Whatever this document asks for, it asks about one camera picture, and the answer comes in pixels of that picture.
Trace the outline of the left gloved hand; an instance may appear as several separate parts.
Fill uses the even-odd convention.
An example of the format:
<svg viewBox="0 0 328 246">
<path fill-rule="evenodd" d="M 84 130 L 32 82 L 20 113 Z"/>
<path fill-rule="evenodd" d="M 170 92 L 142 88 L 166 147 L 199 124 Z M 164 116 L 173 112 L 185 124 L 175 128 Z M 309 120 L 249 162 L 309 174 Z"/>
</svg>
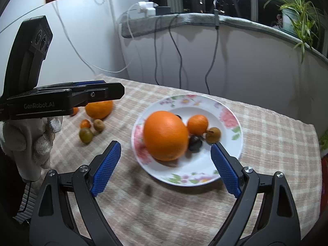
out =
<svg viewBox="0 0 328 246">
<path fill-rule="evenodd" d="M 50 153 L 63 117 L 1 121 L 1 148 L 26 182 L 36 182 L 50 167 Z"/>
</svg>

